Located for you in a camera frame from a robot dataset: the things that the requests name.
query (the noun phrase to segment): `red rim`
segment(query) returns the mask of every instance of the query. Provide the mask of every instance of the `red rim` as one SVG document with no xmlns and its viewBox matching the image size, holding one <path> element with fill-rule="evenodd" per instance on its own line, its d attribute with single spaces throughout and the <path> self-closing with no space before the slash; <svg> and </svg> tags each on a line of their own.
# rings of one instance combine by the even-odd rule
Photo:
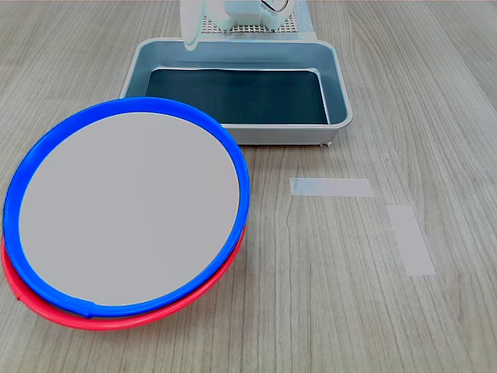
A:
<svg viewBox="0 0 497 373">
<path fill-rule="evenodd" d="M 83 329 L 91 331 L 102 331 L 102 330 L 120 330 L 129 329 L 137 326 L 143 326 L 149 324 L 150 322 L 158 321 L 173 313 L 184 309 L 186 306 L 192 304 L 207 291 L 209 291 L 218 282 L 221 277 L 226 273 L 230 265 L 235 260 L 240 247 L 242 246 L 243 239 L 245 237 L 246 227 L 243 229 L 242 235 L 238 240 L 235 248 L 231 252 L 228 259 L 224 264 L 217 270 L 217 272 L 209 278 L 205 283 L 202 284 L 195 291 L 188 294 L 185 298 L 180 299 L 177 302 L 167 305 L 162 309 L 157 309 L 155 311 L 145 313 L 142 315 L 124 317 L 119 319 L 85 319 L 81 316 L 68 314 L 61 311 L 60 309 L 50 305 L 40 298 L 36 293 L 34 293 L 17 274 L 16 269 L 12 265 L 7 254 L 7 248 L 5 246 L 5 240 L 2 236 L 2 266 L 5 272 L 5 278 L 7 279 L 10 288 L 14 292 L 14 295 L 19 301 L 24 303 L 26 307 L 34 311 L 36 314 L 48 319 L 52 322 L 60 324 L 62 326 L 67 326 L 73 329 Z"/>
</svg>

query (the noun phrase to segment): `gray tray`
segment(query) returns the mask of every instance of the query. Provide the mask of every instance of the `gray tray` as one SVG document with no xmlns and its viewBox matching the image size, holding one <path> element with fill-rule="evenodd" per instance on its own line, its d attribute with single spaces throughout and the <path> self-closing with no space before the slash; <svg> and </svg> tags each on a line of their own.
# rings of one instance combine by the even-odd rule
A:
<svg viewBox="0 0 497 373">
<path fill-rule="evenodd" d="M 138 46 L 120 97 L 153 96 L 150 92 L 148 93 L 152 73 L 164 69 L 181 70 L 183 75 L 185 71 L 204 69 L 310 71 L 316 75 L 318 95 L 325 111 L 324 122 L 320 124 L 280 122 L 250 124 L 222 123 L 222 120 L 219 120 L 239 145 L 328 144 L 336 136 L 337 131 L 352 120 L 352 110 L 335 49 L 320 40 L 212 39 L 200 42 L 194 51 L 187 51 L 179 38 L 149 39 Z M 285 86 L 290 87 L 289 90 L 291 90 L 292 84 L 294 82 L 290 80 Z M 174 92 L 172 87 L 165 88 Z M 227 86 L 226 90 L 228 92 L 224 92 L 221 96 L 229 98 L 230 103 L 237 98 L 236 95 L 246 95 L 246 91 L 238 90 L 236 84 Z M 291 108 L 295 110 L 295 106 L 300 101 L 295 97 L 291 98 L 293 99 L 289 100 L 292 102 Z M 237 102 L 243 102 L 244 99 L 251 103 L 261 101 L 260 97 L 257 101 L 255 97 L 239 96 Z M 277 110 L 291 109 L 284 101 L 282 102 L 281 97 L 266 97 L 264 102 L 267 104 L 260 107 L 260 110 L 266 112 L 276 110 L 274 113 L 278 114 Z M 302 105 L 307 105 L 305 99 L 301 102 Z"/>
</svg>

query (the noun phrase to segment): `masking tape strip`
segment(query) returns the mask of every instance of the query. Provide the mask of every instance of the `masking tape strip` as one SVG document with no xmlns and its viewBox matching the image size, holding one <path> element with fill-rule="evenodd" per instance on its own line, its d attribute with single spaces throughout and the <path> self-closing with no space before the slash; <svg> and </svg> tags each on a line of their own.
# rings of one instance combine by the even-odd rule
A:
<svg viewBox="0 0 497 373">
<path fill-rule="evenodd" d="M 290 188 L 294 196 L 374 197 L 368 179 L 293 178 Z"/>
<path fill-rule="evenodd" d="M 407 275 L 436 274 L 412 207 L 387 206 L 387 210 Z"/>
</svg>

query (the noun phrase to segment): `wooden table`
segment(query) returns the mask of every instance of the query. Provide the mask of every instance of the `wooden table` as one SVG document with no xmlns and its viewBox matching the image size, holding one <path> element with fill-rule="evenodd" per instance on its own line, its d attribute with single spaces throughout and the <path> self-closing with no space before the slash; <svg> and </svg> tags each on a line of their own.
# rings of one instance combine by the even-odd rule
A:
<svg viewBox="0 0 497 373">
<path fill-rule="evenodd" d="M 65 329 L 0 275 L 0 372 L 496 372 L 497 3 L 311 2 L 352 124 L 331 147 L 244 147 L 240 256 L 201 300 L 117 333 Z M 177 2 L 0 2 L 0 197 L 55 124 L 118 97 Z M 292 177 L 374 198 L 295 197 Z M 408 276 L 387 206 L 411 205 L 436 275 Z"/>
</svg>

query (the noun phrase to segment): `mesh grid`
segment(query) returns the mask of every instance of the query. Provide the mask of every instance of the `mesh grid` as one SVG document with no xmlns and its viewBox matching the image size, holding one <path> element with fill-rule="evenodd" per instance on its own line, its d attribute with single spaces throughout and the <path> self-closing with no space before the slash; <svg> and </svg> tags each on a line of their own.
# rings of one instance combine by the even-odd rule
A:
<svg viewBox="0 0 497 373">
<path fill-rule="evenodd" d="M 202 33 L 298 33 L 297 20 L 295 14 L 285 20 L 278 30 L 270 30 L 264 25 L 259 26 L 234 26 L 228 31 L 223 31 L 212 23 L 207 17 L 203 18 Z"/>
</svg>

